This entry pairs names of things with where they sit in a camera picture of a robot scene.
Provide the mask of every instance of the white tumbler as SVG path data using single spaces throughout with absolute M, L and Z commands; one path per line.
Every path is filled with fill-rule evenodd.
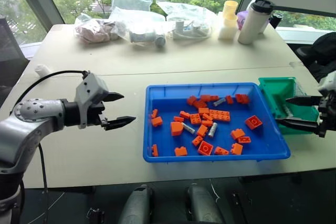
M 268 0 L 256 0 L 248 10 L 247 18 L 240 31 L 238 41 L 251 44 L 273 11 L 274 4 Z

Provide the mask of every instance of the black cable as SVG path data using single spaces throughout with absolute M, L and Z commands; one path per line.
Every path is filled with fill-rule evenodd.
M 43 187 L 44 187 L 44 193 L 45 193 L 45 196 L 46 196 L 46 211 L 45 211 L 45 215 L 44 215 L 44 218 L 43 218 L 43 223 L 46 224 L 48 222 L 48 216 L 49 216 L 49 195 L 48 195 L 46 167 L 45 167 L 45 164 L 44 164 L 43 150 L 42 150 L 42 146 L 41 146 L 40 143 L 38 144 L 38 149 L 40 151 L 40 156 L 41 156 Z
M 87 74 L 86 71 L 80 71 L 80 70 L 64 70 L 64 71 L 58 71 L 58 72 L 55 72 L 55 73 L 48 74 L 47 76 L 44 76 L 44 77 L 40 78 L 39 80 L 37 80 L 36 82 L 34 82 L 32 85 L 30 85 L 25 90 L 25 92 L 23 92 L 22 95 L 20 95 L 20 97 L 17 99 L 15 105 L 17 105 L 28 94 L 28 92 L 33 89 L 33 87 L 35 87 L 36 85 L 38 85 L 42 81 L 48 79 L 49 77 L 56 76 L 56 75 L 62 74 L 62 73 L 81 73 L 83 76 L 85 76 Z
M 20 182 L 20 191 L 21 191 L 20 212 L 22 213 L 26 200 L 25 184 L 23 183 L 23 180 L 21 180 Z

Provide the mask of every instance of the blue plastic tray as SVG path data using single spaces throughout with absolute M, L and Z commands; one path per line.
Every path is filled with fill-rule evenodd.
M 241 128 L 251 138 L 251 143 L 243 144 L 241 155 L 213 155 L 203 156 L 198 154 L 197 147 L 192 144 L 196 137 L 184 130 L 180 136 L 172 136 L 170 123 L 173 116 L 178 116 L 180 111 L 197 113 L 197 109 L 189 106 L 186 99 L 191 95 L 200 97 L 202 94 L 218 95 L 220 98 L 226 95 L 247 94 L 249 104 L 237 103 L 229 105 L 226 102 L 214 107 L 212 102 L 207 103 L 210 109 L 224 110 L 230 112 L 231 121 L 218 123 L 214 138 L 206 136 L 205 141 L 214 145 L 213 152 L 217 146 L 228 151 L 235 141 L 230 136 L 232 130 Z M 163 125 L 153 127 L 151 124 L 151 113 L 158 109 L 158 116 L 163 119 Z M 245 120 L 256 115 L 263 125 L 250 130 Z M 185 123 L 199 128 L 199 125 L 192 125 L 189 120 Z M 158 146 L 159 157 L 153 157 L 151 146 Z M 185 146 L 188 156 L 175 156 L 176 147 Z M 186 85 L 157 85 L 148 86 L 146 89 L 145 124 L 143 138 L 143 158 L 147 162 L 183 162 L 183 161 L 220 161 L 239 159 L 281 159 L 290 156 L 289 148 L 282 137 L 279 127 L 272 117 L 266 101 L 259 87 L 254 83 L 214 83 L 214 84 L 186 84 Z

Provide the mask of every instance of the green plastic tray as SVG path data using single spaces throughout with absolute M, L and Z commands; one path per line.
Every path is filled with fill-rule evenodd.
M 295 77 L 259 78 L 259 81 L 261 92 L 266 98 L 274 118 L 294 116 L 303 120 L 317 120 L 319 112 L 315 107 L 286 103 L 287 98 L 296 95 L 306 95 L 296 82 Z M 279 128 L 282 134 L 311 134 L 311 132 L 294 130 L 280 124 Z

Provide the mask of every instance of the orange lego brick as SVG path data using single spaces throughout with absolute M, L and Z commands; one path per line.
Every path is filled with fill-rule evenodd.
M 190 114 L 191 124 L 201 124 L 202 120 L 199 114 Z
M 188 99 L 187 99 L 187 103 L 190 105 L 190 106 L 192 106 L 193 105 L 193 103 L 194 103 L 194 101 L 196 101 L 197 100 L 197 98 L 195 97 L 195 96 L 191 96 L 191 97 L 189 97 Z
M 198 145 L 201 143 L 201 141 L 203 141 L 203 138 L 200 137 L 200 136 L 197 136 L 197 137 L 192 141 L 192 143 L 193 143 L 193 145 L 198 146 Z
M 262 121 L 256 115 L 253 115 L 250 118 L 246 119 L 245 123 L 251 130 L 254 130 L 255 128 L 263 124 Z
M 190 118 L 190 114 L 185 111 L 180 111 L 180 116 L 186 119 Z
M 214 122 L 213 121 L 210 121 L 210 120 L 207 120 L 207 121 L 202 121 L 202 124 L 203 125 L 205 125 L 205 126 L 207 126 L 207 127 L 210 127 L 210 126 L 212 126 L 212 124 L 213 124 Z
M 243 146 L 241 144 L 235 143 L 232 145 L 232 149 L 230 152 L 235 155 L 240 155 L 242 151 L 243 151 Z
M 211 116 L 209 116 L 208 114 L 203 114 L 202 115 L 202 118 L 204 119 L 204 120 L 207 120 L 207 121 L 212 121 L 213 120 L 213 118 L 211 117 Z
M 243 104 L 248 104 L 250 102 L 250 99 L 246 94 L 242 94 L 241 97 L 243 98 Z
M 243 101 L 244 101 L 243 95 L 242 94 L 236 94 L 236 101 L 238 103 L 243 103 Z
M 201 136 L 201 137 L 204 137 L 207 131 L 208 131 L 207 126 L 201 125 L 201 126 L 198 128 L 197 135 L 198 135 L 198 136 Z
M 229 155 L 229 151 L 220 148 L 219 146 L 215 148 L 215 154 L 216 155 Z
M 160 116 L 152 119 L 152 125 L 154 127 L 158 127 L 159 125 L 162 125 L 162 124 L 163 124 L 163 121 L 162 121 L 162 118 Z
M 157 109 L 153 110 L 152 112 L 152 118 L 156 118 L 157 117 Z
M 184 146 L 181 146 L 180 148 L 175 148 L 175 156 L 186 156 L 188 155 L 187 148 Z
M 198 108 L 198 113 L 200 115 L 209 114 L 209 108 Z
M 202 141 L 197 152 L 201 155 L 209 156 L 214 146 L 206 141 Z
M 219 100 L 219 96 L 217 95 L 210 95 L 210 101 L 211 102 L 215 102 L 215 101 L 218 101 Z
M 193 105 L 196 107 L 196 108 L 206 108 L 207 105 L 205 102 L 201 101 L 201 100 L 198 100 L 198 101 L 194 101 Z
M 241 136 L 237 138 L 237 142 L 239 144 L 249 144 L 251 142 L 251 139 L 249 136 Z
M 174 116 L 174 121 L 175 122 L 184 122 L 184 118 L 181 118 L 179 116 Z
M 226 99 L 227 104 L 233 104 L 233 99 L 232 99 L 231 95 L 227 95 L 225 97 L 225 99 Z
M 201 95 L 201 101 L 203 101 L 203 102 L 209 102 L 209 101 L 211 101 L 211 95 L 209 95 L 209 94 L 202 94 Z
M 245 136 L 245 132 L 242 129 L 236 129 L 235 131 L 231 131 L 231 137 L 236 140 L 237 138 Z
M 159 153 L 158 153 L 158 149 L 157 149 L 157 145 L 156 144 L 153 144 L 152 145 L 152 155 L 154 157 L 158 157 L 159 156 Z
M 181 122 L 171 122 L 170 129 L 172 132 L 172 136 L 179 136 L 183 131 L 183 124 Z
M 209 114 L 213 120 L 220 120 L 224 122 L 231 121 L 230 112 L 222 110 L 209 110 Z

